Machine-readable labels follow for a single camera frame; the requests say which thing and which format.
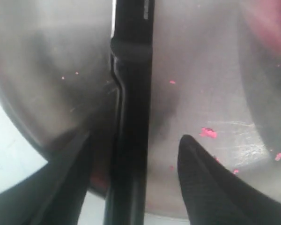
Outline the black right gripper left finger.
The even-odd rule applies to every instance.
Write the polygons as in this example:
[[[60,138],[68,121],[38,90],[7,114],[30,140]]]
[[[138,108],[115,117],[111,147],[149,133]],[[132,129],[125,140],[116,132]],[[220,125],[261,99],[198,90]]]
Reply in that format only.
[[[89,133],[78,134],[40,170],[0,194],[0,225],[77,224],[89,176]]]

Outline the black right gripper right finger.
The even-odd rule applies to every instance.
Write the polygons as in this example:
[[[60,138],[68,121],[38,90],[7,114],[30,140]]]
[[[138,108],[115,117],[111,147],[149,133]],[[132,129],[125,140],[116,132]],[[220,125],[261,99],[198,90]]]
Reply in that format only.
[[[191,135],[179,142],[179,183],[192,225],[281,225],[281,203],[227,170]]]

